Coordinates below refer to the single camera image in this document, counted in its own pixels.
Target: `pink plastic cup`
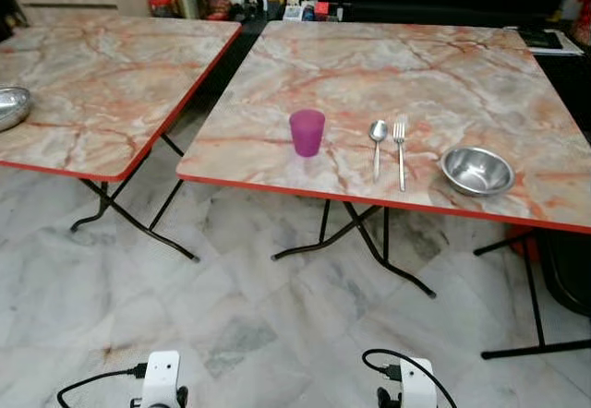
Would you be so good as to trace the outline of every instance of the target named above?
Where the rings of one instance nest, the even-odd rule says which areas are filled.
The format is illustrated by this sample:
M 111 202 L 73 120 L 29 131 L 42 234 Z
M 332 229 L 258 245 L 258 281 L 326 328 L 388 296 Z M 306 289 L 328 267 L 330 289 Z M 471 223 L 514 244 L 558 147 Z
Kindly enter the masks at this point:
M 318 154 L 324 121 L 324 114 L 316 110 L 300 110 L 289 117 L 295 152 L 303 157 Z

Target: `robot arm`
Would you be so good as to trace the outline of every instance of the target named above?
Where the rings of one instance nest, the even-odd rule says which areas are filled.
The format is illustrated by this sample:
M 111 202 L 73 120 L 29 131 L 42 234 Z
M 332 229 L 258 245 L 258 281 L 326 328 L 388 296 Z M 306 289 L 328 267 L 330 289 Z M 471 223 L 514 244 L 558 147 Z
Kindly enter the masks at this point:
M 150 354 L 140 399 L 131 401 L 132 408 L 185 408 L 187 387 L 176 388 L 180 355 L 177 351 Z
M 413 359 L 422 365 L 429 373 L 433 372 L 431 363 L 427 359 Z M 435 384 L 423 371 L 416 366 L 400 361 L 400 365 L 388 366 L 387 376 L 390 380 L 401 382 L 402 392 L 398 400 L 393 401 L 384 388 L 378 388 L 379 408 L 437 408 L 437 394 Z

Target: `marble floor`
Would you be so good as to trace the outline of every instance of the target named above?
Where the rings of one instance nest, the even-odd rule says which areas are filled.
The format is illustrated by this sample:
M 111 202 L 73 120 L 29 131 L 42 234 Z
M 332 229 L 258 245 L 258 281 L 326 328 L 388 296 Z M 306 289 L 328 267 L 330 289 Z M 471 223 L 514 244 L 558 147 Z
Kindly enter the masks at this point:
M 184 148 L 202 121 L 195 116 L 171 134 Z M 158 143 L 120 202 L 147 222 L 175 165 Z M 535 335 L 520 259 L 508 250 L 471 254 L 502 236 L 499 223 L 392 211 L 392 259 L 437 291 L 431 300 L 380 267 L 356 233 L 271 262 L 274 252 L 316 240 L 319 200 L 184 184 L 157 229 L 199 254 L 199 264 L 111 210 L 68 231 L 95 207 L 74 179 L 0 169 L 2 408 L 55 407 L 65 385 L 162 349 L 181 353 L 189 407 L 377 407 L 377 387 L 399 389 L 361 364 L 377 347 L 429 358 L 461 407 L 591 406 L 589 350 L 480 359 Z M 331 228 L 347 222 L 333 208 Z M 379 216 L 370 226 L 380 237 Z M 556 304 L 536 274 L 549 341 L 588 337 L 588 318 Z M 68 400 L 126 407 L 140 389 L 139 380 L 110 378 Z

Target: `metal bowl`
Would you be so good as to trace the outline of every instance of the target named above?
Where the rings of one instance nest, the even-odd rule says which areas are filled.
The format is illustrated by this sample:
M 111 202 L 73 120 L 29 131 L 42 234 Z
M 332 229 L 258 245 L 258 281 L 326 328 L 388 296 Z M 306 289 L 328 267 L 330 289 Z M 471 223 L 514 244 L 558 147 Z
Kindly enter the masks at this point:
M 452 186 L 468 196 L 501 194 L 515 182 L 515 173 L 507 161 L 477 147 L 448 150 L 441 158 L 441 168 Z
M 19 124 L 30 111 L 30 92 L 24 88 L 0 88 L 0 131 Z

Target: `black metal table leg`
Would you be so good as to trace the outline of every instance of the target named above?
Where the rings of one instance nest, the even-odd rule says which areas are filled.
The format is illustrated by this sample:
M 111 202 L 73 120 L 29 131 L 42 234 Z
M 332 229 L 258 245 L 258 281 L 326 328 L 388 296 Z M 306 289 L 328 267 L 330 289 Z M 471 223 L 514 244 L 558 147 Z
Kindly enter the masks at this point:
M 282 251 L 281 253 L 274 254 L 273 256 L 271 256 L 271 260 L 279 260 L 280 258 L 285 258 L 285 257 L 291 256 L 293 254 L 307 253 L 310 251 L 317 251 L 319 249 L 326 248 L 327 246 L 332 245 L 334 242 L 336 242 L 341 237 L 343 237 L 345 234 L 347 234 L 349 231 L 351 231 L 352 229 L 355 228 L 355 224 L 353 222 L 349 222 L 347 225 L 345 225 L 343 228 L 341 228 L 339 231 L 337 231 L 334 235 L 332 235 L 328 239 L 324 240 L 324 233 L 326 230 L 326 221 L 328 219 L 329 208 L 330 207 L 326 206 L 326 205 L 324 207 L 324 214 L 322 215 L 322 226 L 320 228 L 320 242 L 319 243 L 314 244 L 314 245 L 300 246 L 298 248 L 286 249 L 285 251 Z M 369 217 L 370 215 L 375 214 L 379 210 L 380 210 L 380 207 L 373 206 L 373 207 L 365 210 L 359 216 L 359 218 L 365 219 L 365 218 Z
M 101 190 L 104 192 L 104 194 L 107 194 L 108 189 L 109 189 L 109 184 L 107 182 L 101 182 Z M 78 228 L 80 227 L 80 225 L 83 225 L 84 223 L 88 223 L 88 222 L 98 221 L 99 219 L 101 219 L 101 217 L 103 216 L 103 214 L 107 210 L 107 208 L 109 208 L 109 204 L 100 198 L 99 199 L 99 210 L 97 211 L 97 213 L 94 214 L 93 216 L 85 217 L 84 219 L 79 219 L 79 220 L 75 221 L 74 224 L 70 227 L 70 231 L 72 233 L 75 233 L 78 230 Z
M 515 242 L 519 242 L 524 239 L 527 239 L 532 234 L 533 234 L 533 232 L 530 231 L 528 233 L 517 235 L 516 237 L 511 237 L 510 239 L 501 240 L 500 242 L 497 242 L 496 244 L 483 246 L 479 249 L 475 249 L 474 255 L 475 256 L 482 256 L 483 254 L 489 253 L 490 251 L 494 251 L 496 249 L 503 248 L 504 246 L 509 246 L 511 244 L 514 244 Z
M 483 351 L 480 356 L 485 359 L 498 359 L 502 357 L 516 357 L 520 355 L 532 355 L 532 354 L 546 354 L 546 353 L 559 353 L 563 351 L 582 350 L 591 348 L 591 339 L 584 341 L 575 342 L 559 342 L 546 344 L 544 338 L 544 328 L 542 325 L 542 318 L 539 311 L 539 303 L 537 301 L 536 283 L 534 281 L 534 273 L 532 271 L 531 259 L 529 258 L 529 249 L 527 247 L 527 239 L 531 236 L 535 236 L 536 232 L 531 231 L 525 234 L 512 237 L 510 239 L 503 240 L 497 244 L 485 246 L 483 248 L 474 251 L 474 254 L 479 256 L 483 253 L 488 253 L 495 249 L 499 249 L 503 246 L 508 246 L 514 242 L 521 242 L 524 250 L 524 264 L 525 272 L 527 275 L 527 284 L 529 286 L 529 294 L 532 301 L 532 310 L 534 313 L 534 321 L 536 322 L 536 334 L 537 334 L 537 345 L 529 346 L 525 348 L 510 348 L 507 350 L 498 351 Z
M 96 186 L 94 183 L 92 183 L 92 181 L 87 180 L 87 179 L 80 179 L 80 181 L 84 185 L 86 185 L 88 188 L 90 188 L 92 191 L 94 191 L 101 198 L 101 200 L 104 200 L 110 207 L 112 207 L 116 212 L 118 212 L 124 219 L 126 219 L 129 223 L 131 223 L 133 226 L 138 228 L 144 234 L 147 234 L 150 237 L 153 237 L 154 239 L 158 240 L 159 242 L 162 242 L 163 244 L 166 244 L 166 245 L 174 248 L 175 250 L 184 254 L 188 258 L 195 259 L 196 261 L 199 261 L 199 258 L 197 256 L 195 256 L 193 253 L 191 253 L 190 251 L 188 251 L 185 248 L 183 248 L 182 246 L 180 246 L 178 243 L 173 242 L 172 240 L 167 239 L 166 237 L 163 237 L 159 234 L 156 234 L 150 228 L 147 228 L 144 225 L 142 225 L 131 214 L 129 214 L 123 207 L 121 207 L 112 198 L 110 198 L 108 194 L 106 194 L 102 189 L 100 189 L 98 186 Z
M 170 148 L 173 149 L 173 151 L 176 154 L 178 154 L 181 157 L 184 155 L 183 151 L 181 151 L 168 136 L 166 136 L 165 134 L 161 134 L 160 137 L 162 138 L 162 140 L 164 140 L 164 142 Z M 183 255 L 187 256 L 188 258 L 194 259 L 195 261 L 199 262 L 199 258 L 197 256 L 195 256 L 193 253 L 184 249 L 182 246 L 180 246 L 176 242 L 173 242 L 172 240 L 167 239 L 166 237 L 163 237 L 153 231 L 154 227 L 160 221 L 160 219 L 164 215 L 164 212 L 166 211 L 168 206 L 173 201 L 173 198 L 175 197 L 179 188 L 181 187 L 181 185 L 183 185 L 182 180 L 179 180 L 176 182 L 175 188 L 173 188 L 173 191 L 168 195 L 168 197 L 164 201 L 164 204 L 158 210 L 156 217 L 154 217 L 154 219 L 151 221 L 149 227 L 146 227 L 143 224 L 141 224 L 138 220 L 136 220 L 133 216 L 131 216 L 131 214 L 129 214 L 125 209 L 123 209 L 120 205 L 118 205 L 115 202 L 115 199 L 117 198 L 117 196 L 119 196 L 119 193 L 121 193 L 121 191 L 123 191 L 123 189 L 126 187 L 127 183 L 136 174 L 139 167 L 146 161 L 146 159 L 148 159 L 149 155 L 150 155 L 150 152 L 148 152 L 148 154 L 146 154 L 146 156 L 138 163 L 138 166 L 136 166 L 133 169 L 131 174 L 121 183 L 121 185 L 119 185 L 117 190 L 111 196 L 108 195 L 108 185 L 106 182 L 102 182 L 101 187 L 98 187 L 92 181 L 90 181 L 88 179 L 79 179 L 84 185 L 86 185 L 88 188 L 90 188 L 92 191 L 94 191 L 99 196 L 100 208 L 99 208 L 99 211 L 97 212 L 97 214 L 95 214 L 94 216 L 90 216 L 85 219 L 80 219 L 79 221 L 75 222 L 71 227 L 71 231 L 75 232 L 78 229 L 78 227 L 83 223 L 93 222 L 93 221 L 100 219 L 103 216 L 104 212 L 109 207 L 113 207 L 113 209 L 116 212 L 118 212 L 123 218 L 125 218 L 128 222 L 130 222 L 136 228 L 141 230 L 143 233 L 149 235 L 150 237 L 153 237 L 154 239 L 158 240 L 159 242 L 162 242 L 163 244 L 171 246 L 172 248 L 181 252 Z
M 428 286 L 426 286 L 422 281 L 420 281 L 417 277 L 413 276 L 409 272 L 406 272 L 404 270 L 394 267 L 388 261 L 387 258 L 383 258 L 380 255 L 380 252 L 378 251 L 376 246 L 374 245 L 373 240 L 371 240 L 371 236 L 369 235 L 368 230 L 363 225 L 363 222 L 361 221 L 360 216 L 356 213 L 355 209 L 353 208 L 353 205 L 351 205 L 351 203 L 349 203 L 349 202 L 343 202 L 343 204 L 344 204 L 344 207 L 346 208 L 347 212 L 351 216 L 351 220 L 355 224 L 357 230 L 361 233 L 361 236 L 363 237 L 363 240 L 366 242 L 366 245 L 368 246 L 369 251 L 371 252 L 372 256 L 374 257 L 374 259 L 376 259 L 378 261 L 378 263 L 382 267 L 384 267 L 386 270 L 393 272 L 394 274 L 397 274 L 400 277 L 412 282 L 418 288 L 420 288 L 421 291 L 423 291 L 426 295 L 428 295 L 431 299 L 434 299 L 435 297 L 437 297 L 437 294 L 433 290 L 431 290 Z M 385 236 L 384 242 L 386 242 L 387 240 L 388 240 L 388 237 Z M 385 255 L 388 254 L 388 248 L 384 247 L 383 252 Z
M 148 156 L 150 156 L 150 153 L 149 152 L 141 160 L 141 162 L 138 163 L 138 166 L 136 166 L 134 168 L 134 170 L 126 178 L 126 180 L 124 180 L 123 182 L 121 182 L 121 185 L 119 185 L 117 187 L 117 189 L 115 190 L 115 192 L 111 195 L 111 198 L 113 200 L 115 200 L 117 198 L 117 196 L 119 196 L 119 194 L 121 193 L 121 191 L 123 191 L 123 188 L 126 187 L 127 183 L 129 183 L 129 181 L 132 179 L 132 177 L 138 172 L 139 167 L 146 161 L 146 159 L 148 159 Z M 108 183 L 107 182 L 101 182 L 101 188 L 104 190 L 104 192 L 106 194 L 108 192 Z M 97 212 L 94 216 L 86 217 L 84 219 L 80 219 L 80 220 L 74 222 L 74 224 L 70 227 L 70 231 L 72 233 L 75 233 L 78 230 L 78 228 L 80 227 L 80 225 L 83 225 L 84 223 L 94 222 L 94 221 L 97 221 L 97 220 L 101 219 L 101 217 L 103 216 L 104 212 L 107 211 L 108 208 L 109 208 L 109 204 L 107 202 L 105 202 L 104 200 L 101 200 L 99 198 L 99 212 Z
M 329 200 L 327 200 L 324 204 L 324 211 L 322 213 L 322 223 L 320 225 L 319 242 L 314 245 L 300 246 L 298 248 L 286 249 L 285 251 L 282 251 L 281 253 L 271 256 L 271 259 L 272 260 L 279 260 L 280 258 L 284 258 L 286 256 L 291 256 L 292 254 L 307 253 L 309 251 L 317 251 L 319 249 L 323 249 L 327 246 L 332 245 L 334 242 L 339 240 L 341 237 L 343 237 L 345 234 L 347 234 L 348 232 L 350 232 L 354 228 L 357 228 L 357 230 L 361 233 L 361 236 L 363 237 L 364 241 L 366 242 L 366 245 L 368 246 L 369 251 L 371 252 L 373 257 L 379 262 L 379 264 L 382 267 L 384 267 L 386 270 L 393 272 L 394 274 L 397 274 L 397 275 L 407 279 L 408 281 L 414 283 L 424 293 L 426 293 L 429 297 L 435 298 L 437 296 L 435 294 L 435 292 L 433 292 L 433 290 L 428 288 L 417 277 L 413 276 L 412 274 L 410 274 L 404 270 L 400 270 L 400 269 L 394 267 L 388 261 L 389 243 L 390 243 L 390 237 L 389 237 L 390 211 L 388 209 L 384 209 L 384 225 L 383 225 L 384 244 L 383 244 L 383 249 L 382 249 L 382 252 L 383 252 L 383 256 L 382 256 L 380 254 L 380 252 L 378 251 L 378 249 L 376 248 L 376 246 L 374 245 L 373 240 L 371 239 L 371 236 L 369 235 L 365 226 L 363 225 L 363 221 L 366 218 L 368 218 L 372 214 L 375 214 L 382 207 L 379 207 L 377 205 L 373 205 L 373 206 L 369 207 L 367 210 L 363 211 L 361 214 L 357 214 L 355 209 L 353 208 L 353 205 L 351 205 L 351 203 L 343 202 L 343 204 L 351 217 L 351 221 L 347 225 L 345 225 L 343 228 L 341 228 L 339 231 L 337 231 L 333 236 L 324 240 L 324 235 L 326 234 L 326 224 L 328 221 L 328 215 L 329 215 L 329 211 L 331 208 L 331 202 Z
M 500 359 L 503 357 L 518 357 L 520 355 L 562 353 L 565 351 L 584 350 L 587 348 L 591 348 L 591 339 L 588 341 L 551 343 L 550 345 L 512 348 L 509 350 L 483 351 L 480 356 L 485 360 L 489 360 Z

